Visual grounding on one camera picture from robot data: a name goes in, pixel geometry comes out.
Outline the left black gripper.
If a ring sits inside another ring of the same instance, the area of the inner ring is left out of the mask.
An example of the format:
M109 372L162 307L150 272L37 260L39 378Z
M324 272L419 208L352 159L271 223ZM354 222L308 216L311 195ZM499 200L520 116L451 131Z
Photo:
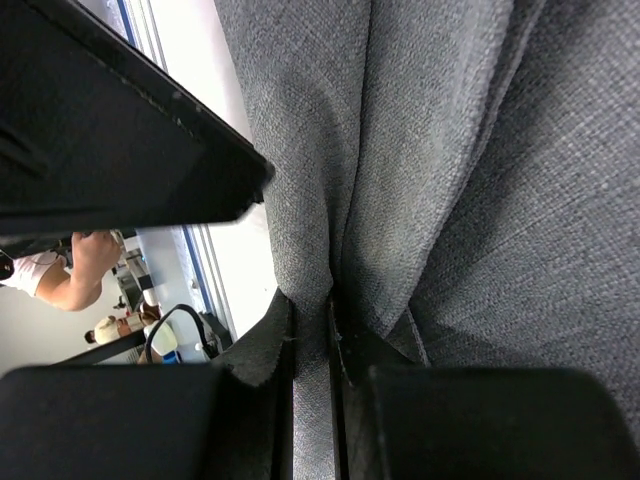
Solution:
M1 5L1 231L189 225L179 197L220 164L236 210L273 166L74 1Z

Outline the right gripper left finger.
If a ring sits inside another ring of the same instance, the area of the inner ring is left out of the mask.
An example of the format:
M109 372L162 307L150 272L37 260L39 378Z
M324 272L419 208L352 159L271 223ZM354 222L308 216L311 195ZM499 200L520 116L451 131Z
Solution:
M293 320L265 316L214 360L65 362L1 380L5 479L289 479Z

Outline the grey cloth napkin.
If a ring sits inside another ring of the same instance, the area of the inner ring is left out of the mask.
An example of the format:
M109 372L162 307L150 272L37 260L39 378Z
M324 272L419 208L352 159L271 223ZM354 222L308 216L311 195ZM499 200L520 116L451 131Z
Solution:
M298 479L334 477L327 303L430 367L594 374L639 430L639 5L220 1L275 277Z

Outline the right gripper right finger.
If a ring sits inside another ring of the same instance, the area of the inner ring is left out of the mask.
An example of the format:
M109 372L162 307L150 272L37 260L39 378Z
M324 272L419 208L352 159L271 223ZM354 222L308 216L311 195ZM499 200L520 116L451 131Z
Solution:
M621 412L571 369L431 368L327 305L339 479L635 479Z

